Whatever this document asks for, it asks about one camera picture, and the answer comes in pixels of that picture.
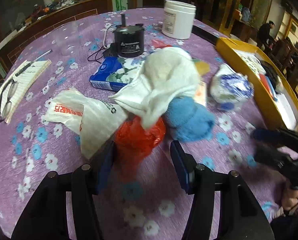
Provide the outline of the person's right hand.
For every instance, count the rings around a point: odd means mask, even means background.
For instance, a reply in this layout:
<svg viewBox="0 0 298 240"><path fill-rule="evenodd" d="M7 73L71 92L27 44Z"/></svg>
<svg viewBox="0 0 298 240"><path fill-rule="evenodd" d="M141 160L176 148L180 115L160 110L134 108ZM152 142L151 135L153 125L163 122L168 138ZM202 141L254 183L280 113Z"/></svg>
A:
<svg viewBox="0 0 298 240"><path fill-rule="evenodd" d="M285 188L281 199L281 207L273 218L285 216L289 211L298 205L298 190Z"/></svg>

